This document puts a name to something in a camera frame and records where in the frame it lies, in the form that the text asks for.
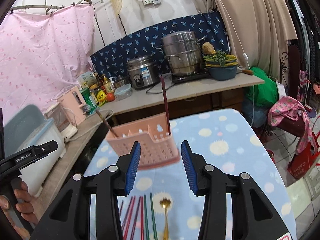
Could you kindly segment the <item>person left hand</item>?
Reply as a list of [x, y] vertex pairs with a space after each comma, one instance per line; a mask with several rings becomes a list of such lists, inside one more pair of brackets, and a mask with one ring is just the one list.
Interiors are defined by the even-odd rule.
[[[31, 203], [33, 200], [32, 195], [28, 192], [28, 185], [20, 179], [20, 187], [18, 189], [14, 189], [14, 194], [17, 199], [20, 199], [22, 202], [15, 204], [17, 211], [21, 214], [21, 217], [28, 221], [31, 224], [37, 225], [39, 220], [34, 213], [34, 207]], [[11, 218], [9, 214], [9, 210], [11, 208], [10, 202], [8, 199], [1, 195], [1, 209], [3, 210], [5, 216], [7, 217], [10, 224], [16, 230], [16, 232], [20, 235], [22, 239], [29, 239], [30, 233], [25, 228], [21, 228], [17, 226], [14, 220]]]

